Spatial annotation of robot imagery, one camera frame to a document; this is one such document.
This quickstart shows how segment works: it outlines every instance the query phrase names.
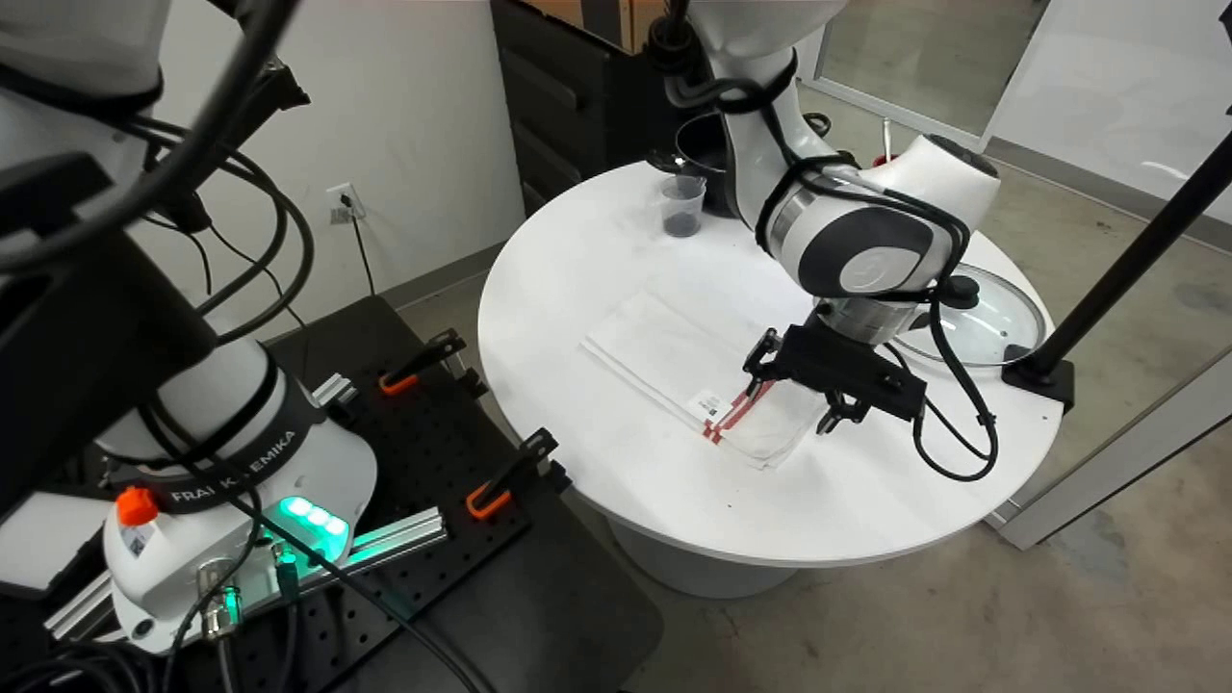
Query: round white table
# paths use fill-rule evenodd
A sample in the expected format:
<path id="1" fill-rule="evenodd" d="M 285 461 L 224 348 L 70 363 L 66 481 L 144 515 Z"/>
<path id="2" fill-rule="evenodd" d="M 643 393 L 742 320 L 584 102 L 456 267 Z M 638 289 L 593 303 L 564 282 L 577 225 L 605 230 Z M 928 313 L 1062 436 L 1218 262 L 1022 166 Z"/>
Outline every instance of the round white table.
<path id="1" fill-rule="evenodd" d="M 484 377 L 510 422 L 525 436 L 556 431 L 573 490 L 625 528 L 620 542 L 654 579 L 737 596 L 764 585 L 752 579 L 760 571 L 904 556 L 985 519 L 1035 474 L 1062 410 L 1000 386 L 995 371 L 973 377 L 996 412 L 1000 460 L 973 484 L 933 474 L 910 422 L 882 412 L 806 436 L 781 461 L 754 465 L 618 377 L 584 338 L 646 284 L 663 295 L 709 295 L 709 333 L 733 342 L 800 324 L 813 303 L 737 221 L 704 217 L 695 238 L 663 234 L 659 181 L 650 166 L 625 166 L 541 209 L 500 252 L 478 317 Z M 964 262 L 1035 295 L 985 234 L 973 234 Z M 923 358 L 913 371 L 981 445 L 964 390 Z M 941 422 L 928 426 L 928 449 L 957 469 L 978 465 Z"/>

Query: white wall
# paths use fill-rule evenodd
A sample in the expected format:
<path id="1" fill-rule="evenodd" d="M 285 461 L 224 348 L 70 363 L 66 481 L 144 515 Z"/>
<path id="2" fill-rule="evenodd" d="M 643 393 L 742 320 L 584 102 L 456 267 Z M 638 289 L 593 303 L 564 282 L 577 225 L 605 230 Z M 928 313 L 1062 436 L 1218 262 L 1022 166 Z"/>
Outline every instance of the white wall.
<path id="1" fill-rule="evenodd" d="M 163 120 L 189 125 L 230 58 L 235 23 L 203 0 L 179 0 L 163 71 Z M 525 217 L 510 143 L 506 84 L 484 0 L 303 0 L 281 58 L 310 109 L 271 120 L 247 145 L 310 213 L 320 241 L 312 284 L 296 307 L 328 317 L 367 294 L 353 238 L 328 225 L 324 190 L 353 181 L 371 213 L 367 238 L 376 284 L 403 284 L 510 238 Z M 247 252 L 271 238 L 271 205 L 239 185 L 210 185 L 210 209 Z M 201 295 L 192 247 L 136 230 L 167 274 Z M 213 241 L 230 277 L 239 262 Z M 271 299 L 257 282 L 230 313 Z"/>
<path id="2" fill-rule="evenodd" d="M 995 136 L 1170 198 L 1229 136 L 1229 0 L 1051 0 Z"/>

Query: concrete floor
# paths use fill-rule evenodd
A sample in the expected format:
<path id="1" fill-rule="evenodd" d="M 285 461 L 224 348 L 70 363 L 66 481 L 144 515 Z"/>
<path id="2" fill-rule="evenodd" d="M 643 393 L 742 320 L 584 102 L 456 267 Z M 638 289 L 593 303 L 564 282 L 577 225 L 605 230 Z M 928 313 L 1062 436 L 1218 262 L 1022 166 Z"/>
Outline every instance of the concrete floor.
<path id="1" fill-rule="evenodd" d="M 822 77 L 985 132 L 1040 0 L 850 0 L 823 35 Z"/>
<path id="2" fill-rule="evenodd" d="M 882 120 L 806 98 L 835 143 L 869 157 Z M 1144 221 L 1000 166 L 985 230 L 1023 267 L 1054 317 L 1130 247 Z M 1080 410 L 1040 481 L 1084 461 L 1155 395 L 1232 342 L 1232 256 L 1181 238 L 1080 349 Z M 483 274 L 403 303 L 432 336 L 473 338 Z M 632 693 L 1125 693 L 1232 689 L 1232 431 L 1218 431 L 1105 513 L 1040 552 L 995 533 L 910 558 L 800 575 L 760 601 L 695 601 L 650 580 L 665 612 Z M 605 519 L 577 513 L 610 542 Z"/>

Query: black pole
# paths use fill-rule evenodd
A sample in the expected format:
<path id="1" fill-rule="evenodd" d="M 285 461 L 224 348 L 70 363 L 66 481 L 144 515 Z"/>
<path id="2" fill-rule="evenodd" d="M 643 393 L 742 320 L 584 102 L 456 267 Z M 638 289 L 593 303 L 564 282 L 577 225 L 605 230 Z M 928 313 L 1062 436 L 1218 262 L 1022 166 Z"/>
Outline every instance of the black pole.
<path id="1" fill-rule="evenodd" d="M 1043 381 L 1086 338 L 1091 326 L 1166 256 L 1170 241 L 1229 190 L 1232 136 L 1202 163 L 1202 168 L 1161 209 L 1144 234 L 1116 259 L 1116 267 L 1084 295 L 1084 303 L 1051 333 L 1051 338 L 1012 363 L 1004 377 Z"/>

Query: electrical outlet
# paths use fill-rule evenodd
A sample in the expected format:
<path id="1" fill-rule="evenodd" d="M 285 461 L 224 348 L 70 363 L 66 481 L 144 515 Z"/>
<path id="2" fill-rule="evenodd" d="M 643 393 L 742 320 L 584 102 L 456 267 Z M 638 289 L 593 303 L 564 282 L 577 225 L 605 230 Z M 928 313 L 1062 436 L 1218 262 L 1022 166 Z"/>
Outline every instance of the electrical outlet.
<path id="1" fill-rule="evenodd" d="M 333 225 L 362 221 L 357 190 L 351 181 L 333 185 L 328 198 L 333 198 Z"/>

